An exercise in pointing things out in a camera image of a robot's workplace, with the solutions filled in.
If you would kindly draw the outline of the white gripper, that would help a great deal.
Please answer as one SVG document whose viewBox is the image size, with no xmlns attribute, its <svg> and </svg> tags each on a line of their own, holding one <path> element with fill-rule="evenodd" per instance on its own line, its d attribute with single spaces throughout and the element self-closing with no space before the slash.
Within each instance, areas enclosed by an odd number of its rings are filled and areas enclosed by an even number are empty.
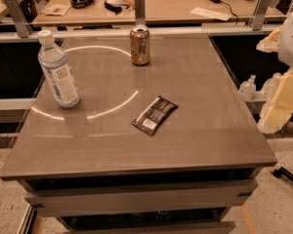
<svg viewBox="0 0 293 234">
<path fill-rule="evenodd" d="M 256 49 L 264 53 L 278 52 L 280 61 L 293 66 L 293 12 L 267 37 L 261 40 Z M 267 96 L 257 124 L 263 134 L 274 134 L 290 120 L 293 115 L 293 67 L 277 79 Z"/>
</svg>

